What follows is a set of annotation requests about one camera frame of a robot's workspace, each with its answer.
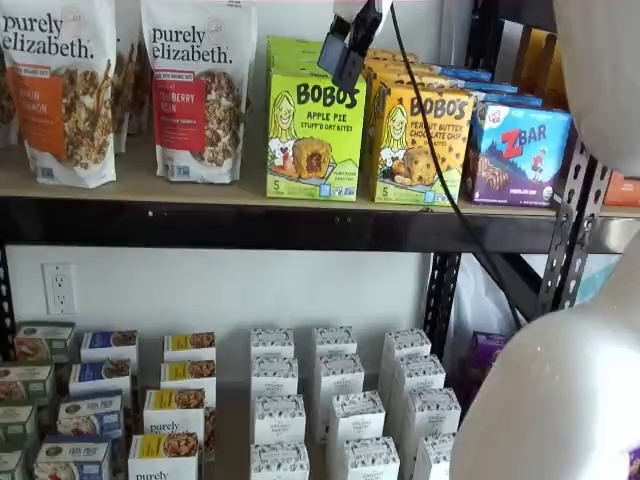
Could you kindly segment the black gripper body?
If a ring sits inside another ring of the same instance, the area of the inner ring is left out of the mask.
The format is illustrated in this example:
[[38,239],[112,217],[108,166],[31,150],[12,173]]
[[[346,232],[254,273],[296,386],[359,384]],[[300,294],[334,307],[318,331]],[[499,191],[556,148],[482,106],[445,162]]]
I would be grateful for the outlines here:
[[387,0],[337,0],[330,34],[349,41],[358,51],[367,51],[388,15]]

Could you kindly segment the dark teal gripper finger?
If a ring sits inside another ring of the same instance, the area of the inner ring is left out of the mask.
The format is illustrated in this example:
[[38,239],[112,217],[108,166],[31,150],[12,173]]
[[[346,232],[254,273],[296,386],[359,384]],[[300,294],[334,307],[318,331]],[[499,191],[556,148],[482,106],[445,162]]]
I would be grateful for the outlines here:
[[364,55],[351,38],[338,33],[325,37],[318,66],[331,76],[332,83],[343,91],[353,91],[360,77]]

